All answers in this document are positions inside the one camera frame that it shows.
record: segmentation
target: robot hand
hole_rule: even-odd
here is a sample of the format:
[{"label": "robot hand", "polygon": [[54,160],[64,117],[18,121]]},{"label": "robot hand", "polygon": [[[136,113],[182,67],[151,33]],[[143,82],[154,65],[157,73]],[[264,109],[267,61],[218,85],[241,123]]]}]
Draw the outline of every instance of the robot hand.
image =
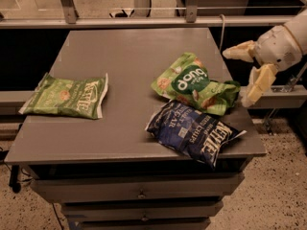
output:
[{"label": "robot hand", "polygon": [[253,67],[248,87],[243,93],[242,105],[255,104],[266,92],[278,72],[299,63],[307,54],[307,10],[282,26],[275,26],[262,34],[256,42],[247,41],[223,51],[225,58],[253,62],[256,58],[261,65]]}]

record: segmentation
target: snack bag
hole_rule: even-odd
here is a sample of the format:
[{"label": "snack bag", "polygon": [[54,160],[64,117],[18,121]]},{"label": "snack bag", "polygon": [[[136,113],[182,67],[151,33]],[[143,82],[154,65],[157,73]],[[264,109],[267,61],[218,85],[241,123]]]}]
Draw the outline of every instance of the snack bag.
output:
[{"label": "snack bag", "polygon": [[184,53],[152,83],[152,89],[160,96],[191,105],[201,112],[223,116],[234,106],[240,83],[210,80],[196,55]]},{"label": "snack bag", "polygon": [[221,146],[246,133],[177,101],[168,102],[153,115],[146,130],[160,144],[201,161],[212,170]]},{"label": "snack bag", "polygon": [[19,113],[100,119],[103,117],[101,103],[107,92],[107,82],[107,74],[104,78],[63,80],[47,73]]}]

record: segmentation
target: terrazzo floor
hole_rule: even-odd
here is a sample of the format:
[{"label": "terrazzo floor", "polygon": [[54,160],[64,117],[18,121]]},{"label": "terrazzo floor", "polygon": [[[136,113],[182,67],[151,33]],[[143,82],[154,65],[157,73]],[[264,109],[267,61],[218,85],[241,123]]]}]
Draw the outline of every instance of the terrazzo floor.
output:
[{"label": "terrazzo floor", "polygon": [[[267,149],[267,156],[254,158],[245,169],[245,180],[233,195],[223,199],[224,207],[211,218],[207,230],[307,229],[307,157],[306,147],[285,117],[272,121],[275,135],[269,135],[253,122]],[[0,132],[7,130],[0,127]],[[0,146],[8,150],[12,141],[2,138]],[[27,176],[21,174],[20,180]],[[10,171],[0,164],[0,230],[60,230],[69,229],[55,204],[34,193],[28,183],[19,194],[8,186]]]}]

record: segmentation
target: desk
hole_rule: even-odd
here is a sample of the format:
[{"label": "desk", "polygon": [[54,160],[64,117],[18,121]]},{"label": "desk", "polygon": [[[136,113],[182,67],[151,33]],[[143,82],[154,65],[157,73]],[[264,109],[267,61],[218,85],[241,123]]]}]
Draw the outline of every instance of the desk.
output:
[{"label": "desk", "polygon": [[247,163],[266,152],[239,104],[222,120],[248,133],[221,151],[215,172],[144,130],[167,102],[151,82],[183,52],[195,53],[210,79],[231,79],[205,28],[72,31],[50,73],[73,80],[108,73],[104,118],[30,115],[6,162],[31,173],[32,188],[81,229],[204,229]]}]

